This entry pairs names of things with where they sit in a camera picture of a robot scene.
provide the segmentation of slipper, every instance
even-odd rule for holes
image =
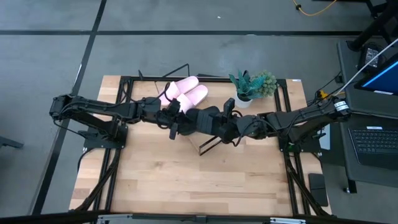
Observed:
[[[180,102],[180,112],[186,113],[189,109],[196,107],[206,98],[208,92],[207,87],[198,85],[187,94],[181,94],[177,97],[177,100]]]
[[[197,77],[187,77],[177,82],[171,82],[165,94],[168,99],[172,100],[173,98],[177,98],[181,94],[188,93],[198,84],[199,80]],[[170,101],[167,100],[166,96],[163,94],[159,98],[161,100],[162,106],[167,106],[170,104]]]

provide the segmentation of floor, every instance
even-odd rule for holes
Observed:
[[[191,74],[226,76],[238,69],[251,73],[266,69],[278,78],[298,78],[311,99],[316,89],[340,71],[337,41],[354,37],[311,35],[311,31],[349,34],[372,21],[366,5],[355,2],[338,2],[318,17],[305,17],[288,0],[103,2],[103,16],[96,20],[101,0],[0,1],[0,135],[25,143],[21,150],[0,150],[0,217],[30,213],[58,130],[48,116],[52,98],[78,87],[79,82],[74,84],[82,62],[79,77],[83,79],[75,90],[87,98],[97,97],[103,75],[137,75],[138,69],[148,76],[163,75],[189,63]],[[326,5],[324,1],[299,2],[308,12]],[[75,32],[97,29],[159,32],[97,36]],[[192,35],[171,35],[165,30],[190,30],[185,34]],[[194,31],[198,30],[207,30],[207,35],[197,35]],[[234,35],[213,35],[216,30]],[[283,35],[236,33],[242,30],[248,34],[248,30],[281,31]],[[325,90],[337,86],[332,83]],[[83,129],[76,123],[69,127]],[[82,145],[81,138],[67,133],[43,213],[67,211]],[[344,168],[324,165],[323,169],[335,215],[398,222],[398,189],[360,183],[358,194],[347,195],[341,191],[346,186]]]

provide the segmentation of wooden table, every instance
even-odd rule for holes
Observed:
[[[114,103],[120,76],[104,76],[98,100]],[[202,83],[209,94],[198,108],[224,102],[234,95],[232,83]],[[135,81],[132,98],[157,96],[165,82]],[[292,110],[306,106],[300,80],[287,80]],[[254,100],[243,115],[275,111],[274,97]],[[287,175],[277,138],[243,138],[238,147],[219,144],[199,156],[197,146],[211,136],[195,133],[169,139],[169,130],[155,124],[129,125],[126,147],[122,150],[111,206],[112,212],[174,213],[207,215],[292,215]],[[70,208],[76,208],[93,190],[100,175],[104,149],[94,149],[80,166]],[[308,173],[322,173],[319,161],[302,153],[302,168],[308,187]],[[104,208],[108,186],[103,190]],[[300,213],[300,191],[296,186]]]

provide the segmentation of potted plant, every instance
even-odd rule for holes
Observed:
[[[272,96],[277,87],[275,76],[263,71],[254,77],[250,77],[248,71],[238,72],[239,80],[233,75],[229,79],[235,84],[235,105],[239,108],[247,108],[253,99]]]

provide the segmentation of white flower pot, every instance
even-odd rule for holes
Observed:
[[[248,108],[253,100],[243,101],[239,99],[238,93],[235,92],[235,106],[238,108]]]

